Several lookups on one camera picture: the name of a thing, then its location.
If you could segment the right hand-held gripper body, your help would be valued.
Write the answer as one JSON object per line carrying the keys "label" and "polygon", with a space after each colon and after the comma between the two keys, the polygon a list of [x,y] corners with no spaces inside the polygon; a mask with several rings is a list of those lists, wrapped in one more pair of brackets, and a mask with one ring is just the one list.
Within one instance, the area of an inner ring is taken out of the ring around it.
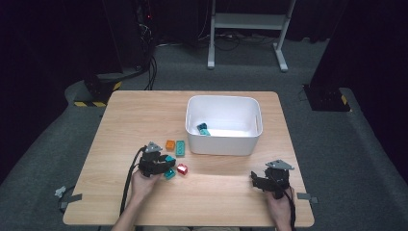
{"label": "right hand-held gripper body", "polygon": [[266,163],[266,166],[265,191],[272,192],[275,199],[280,199],[290,186],[290,171],[294,170],[294,167],[282,160]]}

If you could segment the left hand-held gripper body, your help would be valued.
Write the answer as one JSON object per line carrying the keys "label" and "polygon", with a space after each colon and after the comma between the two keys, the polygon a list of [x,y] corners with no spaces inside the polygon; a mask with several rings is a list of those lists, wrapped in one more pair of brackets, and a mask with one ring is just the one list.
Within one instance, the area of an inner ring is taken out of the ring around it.
{"label": "left hand-held gripper body", "polygon": [[143,176],[150,177],[151,175],[161,174],[165,171],[165,167],[160,160],[162,150],[158,144],[151,141],[142,151],[139,170]]}

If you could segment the person's right hand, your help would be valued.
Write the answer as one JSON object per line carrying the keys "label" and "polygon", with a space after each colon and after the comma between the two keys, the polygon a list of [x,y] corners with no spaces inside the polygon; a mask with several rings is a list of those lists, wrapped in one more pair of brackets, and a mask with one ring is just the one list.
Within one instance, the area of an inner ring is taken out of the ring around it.
{"label": "person's right hand", "polygon": [[268,203],[268,209],[270,212],[270,217],[274,224],[289,224],[291,225],[291,205],[290,198],[293,197],[292,189],[286,189],[288,196],[283,196],[280,199],[273,197],[272,192],[265,192],[265,196]]}

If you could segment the black equipment rack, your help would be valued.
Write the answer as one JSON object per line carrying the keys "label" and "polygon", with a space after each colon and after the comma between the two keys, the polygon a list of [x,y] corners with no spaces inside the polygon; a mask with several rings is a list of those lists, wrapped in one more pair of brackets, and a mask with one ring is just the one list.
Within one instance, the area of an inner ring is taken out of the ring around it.
{"label": "black equipment rack", "polygon": [[148,0],[103,1],[121,66],[146,71],[155,46]]}

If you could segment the person's left hand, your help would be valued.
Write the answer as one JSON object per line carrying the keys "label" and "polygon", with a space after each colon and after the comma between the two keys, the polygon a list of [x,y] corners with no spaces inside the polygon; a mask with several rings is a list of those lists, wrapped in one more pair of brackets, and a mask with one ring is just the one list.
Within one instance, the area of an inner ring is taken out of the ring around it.
{"label": "person's left hand", "polygon": [[144,176],[139,170],[132,174],[132,201],[144,200],[153,190],[155,184],[161,179],[160,175],[153,175],[151,177]]}

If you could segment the white metal stand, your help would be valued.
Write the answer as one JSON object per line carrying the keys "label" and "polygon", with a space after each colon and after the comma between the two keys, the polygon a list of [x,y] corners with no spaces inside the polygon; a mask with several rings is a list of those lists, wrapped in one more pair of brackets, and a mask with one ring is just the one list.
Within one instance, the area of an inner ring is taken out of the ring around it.
{"label": "white metal stand", "polygon": [[272,48],[280,70],[287,72],[289,68],[282,52],[282,46],[292,19],[295,3],[296,0],[289,0],[289,7],[284,14],[218,13],[217,0],[212,0],[207,68],[214,69],[216,66],[216,29],[253,29],[280,32],[278,41],[272,45]]}

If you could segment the white plastic bin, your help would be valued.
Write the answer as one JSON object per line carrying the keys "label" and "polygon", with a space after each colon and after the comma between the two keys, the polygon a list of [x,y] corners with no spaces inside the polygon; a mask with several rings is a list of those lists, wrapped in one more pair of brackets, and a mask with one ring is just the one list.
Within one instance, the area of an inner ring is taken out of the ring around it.
{"label": "white plastic bin", "polygon": [[[201,123],[210,136],[199,134]],[[187,105],[185,129],[192,153],[247,156],[263,133],[261,108],[252,97],[196,95]]]}

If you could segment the grey tape strip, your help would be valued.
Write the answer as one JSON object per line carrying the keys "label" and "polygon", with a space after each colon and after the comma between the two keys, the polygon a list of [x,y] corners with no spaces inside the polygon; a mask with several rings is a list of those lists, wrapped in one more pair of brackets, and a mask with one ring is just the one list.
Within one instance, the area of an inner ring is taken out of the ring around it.
{"label": "grey tape strip", "polygon": [[298,192],[297,198],[301,200],[308,200],[311,204],[319,204],[319,199],[306,192]]}
{"label": "grey tape strip", "polygon": [[62,213],[64,213],[69,203],[79,201],[79,200],[82,199],[82,197],[83,197],[83,195],[81,193],[79,193],[79,194],[72,195],[72,196],[70,196],[68,198],[61,198],[59,200],[59,202],[58,202],[59,210]]}

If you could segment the black striped stand base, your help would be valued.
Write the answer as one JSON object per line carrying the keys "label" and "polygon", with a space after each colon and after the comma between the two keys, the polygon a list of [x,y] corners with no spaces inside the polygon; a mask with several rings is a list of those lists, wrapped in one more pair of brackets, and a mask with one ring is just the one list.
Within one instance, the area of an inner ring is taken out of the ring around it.
{"label": "black striped stand base", "polygon": [[307,100],[313,111],[319,112],[349,112],[350,106],[346,97],[339,89],[327,90],[304,85]]}
{"label": "black striped stand base", "polygon": [[121,83],[120,73],[93,75],[81,83],[73,103],[77,107],[106,107]]}

